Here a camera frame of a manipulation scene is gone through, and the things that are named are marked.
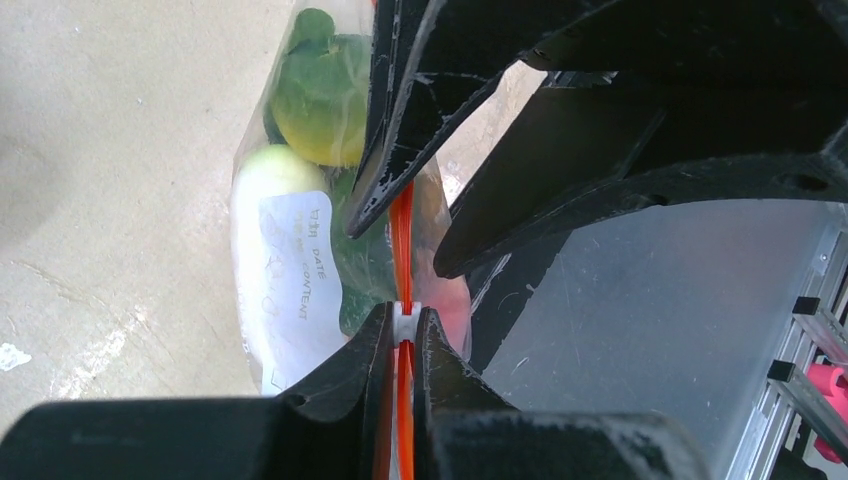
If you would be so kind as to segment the aluminium frame rail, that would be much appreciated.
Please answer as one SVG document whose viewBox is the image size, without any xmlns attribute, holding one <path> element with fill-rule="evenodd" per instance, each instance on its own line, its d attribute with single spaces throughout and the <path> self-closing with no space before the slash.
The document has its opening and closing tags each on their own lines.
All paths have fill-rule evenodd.
<svg viewBox="0 0 848 480">
<path fill-rule="evenodd" d="M 792 305 L 727 479 L 767 479 L 782 451 L 847 462 L 847 230 L 829 227 Z"/>
</svg>

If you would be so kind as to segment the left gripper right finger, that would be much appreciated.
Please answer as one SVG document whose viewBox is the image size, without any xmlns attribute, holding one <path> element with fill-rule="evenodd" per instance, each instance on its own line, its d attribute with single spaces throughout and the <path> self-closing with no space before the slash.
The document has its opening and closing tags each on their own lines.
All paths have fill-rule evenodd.
<svg viewBox="0 0 848 480">
<path fill-rule="evenodd" d="M 693 438 L 656 413 L 522 411 L 449 345 L 424 308 L 415 337 L 417 479 L 706 479 Z"/>
</svg>

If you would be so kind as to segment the pink peach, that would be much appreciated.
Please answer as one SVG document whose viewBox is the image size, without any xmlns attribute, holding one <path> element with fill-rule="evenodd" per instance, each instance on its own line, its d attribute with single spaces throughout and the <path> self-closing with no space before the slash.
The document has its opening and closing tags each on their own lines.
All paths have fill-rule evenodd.
<svg viewBox="0 0 848 480">
<path fill-rule="evenodd" d="M 450 346 L 468 360 L 472 349 L 472 309 L 466 280 L 420 275 L 415 279 L 414 297 L 423 306 L 438 312 Z"/>
</svg>

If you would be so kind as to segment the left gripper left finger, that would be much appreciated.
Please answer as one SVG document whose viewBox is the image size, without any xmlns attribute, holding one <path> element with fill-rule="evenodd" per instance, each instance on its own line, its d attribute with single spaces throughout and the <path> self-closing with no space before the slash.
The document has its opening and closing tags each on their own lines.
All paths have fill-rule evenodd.
<svg viewBox="0 0 848 480">
<path fill-rule="evenodd" d="M 49 402 L 1 443 L 5 479 L 385 479 L 393 307 L 273 397 Z"/>
</svg>

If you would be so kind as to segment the green yellow mango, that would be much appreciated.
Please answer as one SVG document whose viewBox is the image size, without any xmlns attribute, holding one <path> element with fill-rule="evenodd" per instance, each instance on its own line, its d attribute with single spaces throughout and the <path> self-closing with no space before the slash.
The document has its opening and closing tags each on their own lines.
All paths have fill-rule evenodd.
<svg viewBox="0 0 848 480">
<path fill-rule="evenodd" d="M 363 155 L 372 40 L 338 33 L 319 8 L 300 10 L 279 62 L 270 112 L 302 158 L 354 167 Z"/>
</svg>

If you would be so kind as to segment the clear orange zip bag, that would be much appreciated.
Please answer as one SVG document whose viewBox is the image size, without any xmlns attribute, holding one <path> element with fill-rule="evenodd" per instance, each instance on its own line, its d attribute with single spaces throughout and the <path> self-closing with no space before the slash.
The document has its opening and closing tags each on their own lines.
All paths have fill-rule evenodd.
<svg viewBox="0 0 848 480">
<path fill-rule="evenodd" d="M 439 168 L 360 237 L 346 234 L 368 138 L 372 43 L 382 1 L 299 1 L 234 161 L 231 246 L 239 320 L 254 381 L 280 394 L 351 340 L 373 307 L 403 311 L 409 287 L 447 317 L 450 342 L 470 336 L 464 280 L 435 275 L 448 225 Z"/>
</svg>

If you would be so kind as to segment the green cucumber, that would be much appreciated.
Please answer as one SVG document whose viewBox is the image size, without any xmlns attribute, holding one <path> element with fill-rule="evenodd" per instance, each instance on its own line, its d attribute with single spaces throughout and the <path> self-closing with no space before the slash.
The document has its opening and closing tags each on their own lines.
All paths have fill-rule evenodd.
<svg viewBox="0 0 848 480">
<path fill-rule="evenodd" d="M 328 171 L 333 207 L 331 245 L 342 282 L 339 326 L 347 337 L 359 331 L 375 305 L 397 299 L 388 216 L 381 216 L 357 239 L 344 231 L 355 177 L 353 168 Z"/>
</svg>

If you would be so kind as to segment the white radish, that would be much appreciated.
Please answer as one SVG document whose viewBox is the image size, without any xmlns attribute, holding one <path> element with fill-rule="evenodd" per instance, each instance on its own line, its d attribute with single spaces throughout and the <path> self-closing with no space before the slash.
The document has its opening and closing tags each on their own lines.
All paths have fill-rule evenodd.
<svg viewBox="0 0 848 480">
<path fill-rule="evenodd" d="M 346 342 L 321 169 L 287 145 L 248 155 L 233 183 L 239 319 L 261 394 L 294 385 Z"/>
</svg>

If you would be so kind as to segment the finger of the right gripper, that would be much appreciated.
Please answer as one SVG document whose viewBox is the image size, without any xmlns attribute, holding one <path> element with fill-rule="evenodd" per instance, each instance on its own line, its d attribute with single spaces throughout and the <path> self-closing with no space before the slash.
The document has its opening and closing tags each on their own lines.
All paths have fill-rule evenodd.
<svg viewBox="0 0 848 480">
<path fill-rule="evenodd" d="M 434 260 L 453 278 L 653 206 L 847 199 L 843 89 L 544 88 L 468 182 Z"/>
<path fill-rule="evenodd" d="M 379 1 L 365 149 L 345 233 L 362 236 L 508 67 L 609 1 Z"/>
</svg>

